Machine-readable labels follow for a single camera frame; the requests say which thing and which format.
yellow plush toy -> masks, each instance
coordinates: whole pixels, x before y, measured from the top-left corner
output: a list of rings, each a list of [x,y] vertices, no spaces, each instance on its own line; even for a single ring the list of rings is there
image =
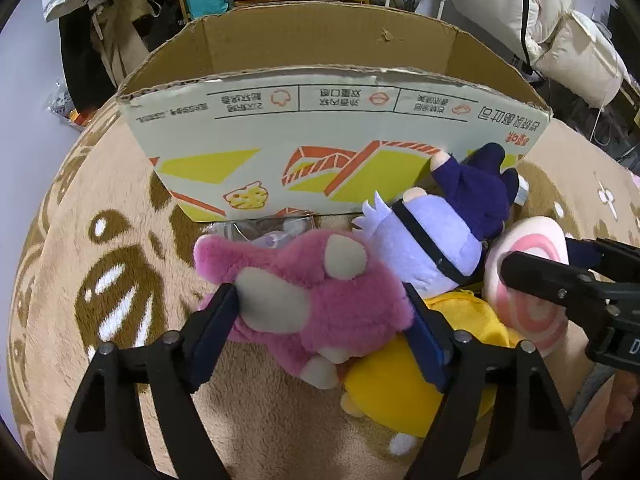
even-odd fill
[[[495,312],[471,292],[447,292],[423,300],[441,312],[454,330],[467,330],[483,343],[514,348],[521,339]],[[399,334],[384,348],[357,361],[344,377],[341,406],[354,416],[367,415],[398,433],[424,437],[435,418],[442,394],[424,381],[414,355]],[[482,394],[478,418],[494,405],[495,387]]]

pink plush toy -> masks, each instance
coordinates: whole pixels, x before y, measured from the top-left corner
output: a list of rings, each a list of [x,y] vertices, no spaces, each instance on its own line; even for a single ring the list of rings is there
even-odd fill
[[[205,235],[194,260],[206,280],[238,289],[230,339],[263,343],[318,388],[338,383],[336,364],[382,348],[413,321],[402,283],[351,234],[312,230],[282,249]]]

torn cardboard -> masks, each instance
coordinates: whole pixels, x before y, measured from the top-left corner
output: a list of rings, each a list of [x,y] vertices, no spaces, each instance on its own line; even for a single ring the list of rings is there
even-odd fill
[[[498,142],[514,166],[550,121],[520,75],[468,34],[320,2],[191,23],[118,102],[195,221],[355,212],[376,190],[391,201],[411,187],[438,150],[462,159]]]

metal screw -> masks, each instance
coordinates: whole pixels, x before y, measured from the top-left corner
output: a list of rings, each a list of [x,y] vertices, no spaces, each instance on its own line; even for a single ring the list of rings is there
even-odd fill
[[[620,309],[615,305],[607,305],[607,312],[614,317],[618,317],[620,315]]]
[[[528,339],[520,342],[520,348],[522,348],[527,354],[533,354],[533,352],[536,351],[536,346]]]
[[[468,343],[470,342],[474,337],[467,332],[466,330],[456,330],[453,333],[453,337],[454,339],[459,342],[459,343]]]
[[[172,345],[177,343],[180,340],[180,332],[177,330],[169,330],[169,332],[165,332],[162,334],[162,342],[165,345]]]
[[[98,352],[100,352],[100,354],[102,355],[109,355],[115,349],[116,349],[116,345],[114,345],[111,341],[107,341],[106,343],[101,343],[101,345],[98,346]]]

beige fleece blanket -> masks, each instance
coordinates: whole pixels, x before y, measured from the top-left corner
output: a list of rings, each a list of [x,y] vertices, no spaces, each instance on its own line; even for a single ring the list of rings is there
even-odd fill
[[[640,194],[630,175],[564,124],[552,122],[519,170],[531,193],[516,218],[548,215],[576,238],[606,236],[639,245]],[[612,201],[600,199],[603,190]],[[347,227],[346,218],[321,222]],[[98,342],[148,343],[180,328],[210,291],[191,260],[203,228],[187,219],[161,185],[114,103],[105,105],[42,202],[12,297],[12,404],[24,448],[48,476],[66,413]],[[128,314],[114,319],[110,314],[127,295]],[[592,367],[584,345],[584,334],[571,325],[564,344],[547,358],[567,406]],[[263,348],[233,343],[194,396],[235,479],[401,479],[414,456],[389,455],[391,431],[351,418],[339,399],[339,390],[315,390],[288,376]],[[172,474],[149,391],[142,393],[142,409],[156,463]],[[485,429],[486,421],[478,442]],[[467,468],[480,449],[474,447]]]

